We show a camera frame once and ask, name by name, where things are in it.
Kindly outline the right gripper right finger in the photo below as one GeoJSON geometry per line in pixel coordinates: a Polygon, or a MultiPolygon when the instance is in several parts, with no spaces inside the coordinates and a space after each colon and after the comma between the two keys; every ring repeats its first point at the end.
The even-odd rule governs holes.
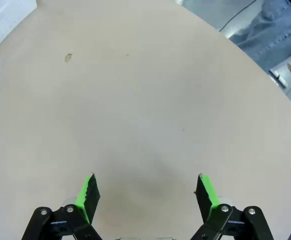
{"type": "Polygon", "coordinates": [[[220,240],[223,236],[235,240],[272,240],[273,235],[262,210],[247,206],[239,210],[220,202],[210,177],[199,174],[194,194],[203,225],[192,236],[193,240],[220,240]]]}

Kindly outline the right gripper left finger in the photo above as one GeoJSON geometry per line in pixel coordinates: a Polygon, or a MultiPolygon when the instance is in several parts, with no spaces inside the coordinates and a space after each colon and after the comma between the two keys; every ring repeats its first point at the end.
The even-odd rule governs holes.
{"type": "Polygon", "coordinates": [[[61,240],[72,236],[75,240],[100,240],[92,221],[100,199],[96,176],[85,179],[75,203],[52,211],[49,207],[36,208],[28,222],[23,240],[61,240]]]}

